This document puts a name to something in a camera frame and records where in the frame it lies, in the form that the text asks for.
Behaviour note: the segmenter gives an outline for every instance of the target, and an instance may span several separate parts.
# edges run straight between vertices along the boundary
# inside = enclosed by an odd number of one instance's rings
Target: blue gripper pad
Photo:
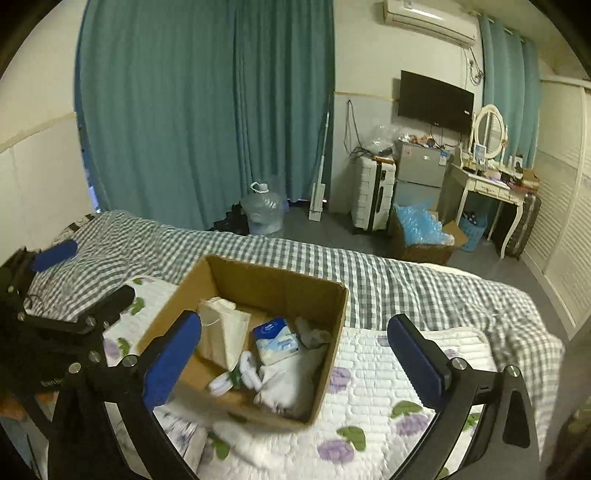
[[[148,411],[166,403],[201,339],[199,315],[195,312],[185,314],[185,321],[145,374],[142,399]]]
[[[54,247],[35,255],[31,269],[35,272],[43,272],[68,258],[76,255],[78,244],[74,240],[66,240]]]
[[[423,405],[440,411],[444,381],[398,316],[388,322],[388,343]]]

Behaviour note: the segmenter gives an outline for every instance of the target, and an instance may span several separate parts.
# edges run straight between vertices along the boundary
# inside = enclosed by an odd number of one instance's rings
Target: mop
[[[324,141],[322,142],[322,154],[320,156],[320,167],[318,168],[318,178],[312,186],[312,200],[310,202],[310,212],[308,220],[320,222],[322,215],[322,203],[324,201],[324,183],[322,183],[322,172],[324,170],[324,149],[326,148],[326,135],[329,132],[330,112],[326,112],[326,123],[324,124]]]

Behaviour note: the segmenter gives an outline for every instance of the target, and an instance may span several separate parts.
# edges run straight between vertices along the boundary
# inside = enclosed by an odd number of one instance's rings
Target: green leaf print
[[[443,467],[441,469],[441,472],[439,472],[439,474],[435,478],[435,480],[439,480],[440,478],[447,477],[448,475],[449,475],[449,470],[447,468]]]
[[[391,419],[395,419],[400,415],[410,415],[411,413],[418,413],[423,410],[422,406],[408,400],[402,400],[396,403],[392,409]]]
[[[468,415],[468,418],[466,419],[466,423],[464,424],[462,431],[465,432],[470,427],[476,426],[476,424],[478,423],[478,420],[480,420],[479,413],[470,413]]]
[[[242,374],[240,373],[240,368],[238,368],[238,366],[230,372],[230,382],[232,382],[233,388],[238,389],[242,386]]]
[[[131,315],[136,315],[139,313],[141,309],[145,307],[144,299],[142,297],[137,297],[134,302],[131,304]]]
[[[121,355],[129,355],[129,351],[131,350],[131,345],[129,344],[129,342],[123,337],[119,337],[117,338],[117,343],[119,344],[119,350],[121,351]]]
[[[365,432],[359,427],[343,427],[336,433],[346,438],[358,452],[365,451]]]
[[[220,460],[225,460],[230,453],[230,446],[213,432],[209,432],[207,436],[208,438],[211,438],[213,442],[213,445],[216,449],[217,458]]]

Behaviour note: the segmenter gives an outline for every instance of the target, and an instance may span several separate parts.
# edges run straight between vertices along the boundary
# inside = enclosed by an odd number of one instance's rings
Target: plastic bag
[[[376,125],[365,138],[363,146],[377,155],[394,146],[398,138],[398,128],[395,125]]]
[[[406,246],[414,244],[453,245],[454,237],[442,231],[443,225],[427,211],[428,204],[401,207],[396,205],[396,214],[404,230]]]

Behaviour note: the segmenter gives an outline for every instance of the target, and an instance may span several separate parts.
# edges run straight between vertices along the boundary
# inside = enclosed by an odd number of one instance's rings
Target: drawer
[[[491,185],[490,183],[485,183],[484,181],[477,181],[476,185],[474,185],[474,190],[476,192],[484,193],[489,197],[497,197],[499,195],[499,187]]]
[[[519,196],[510,190],[499,189],[499,198],[506,202],[519,203]]]

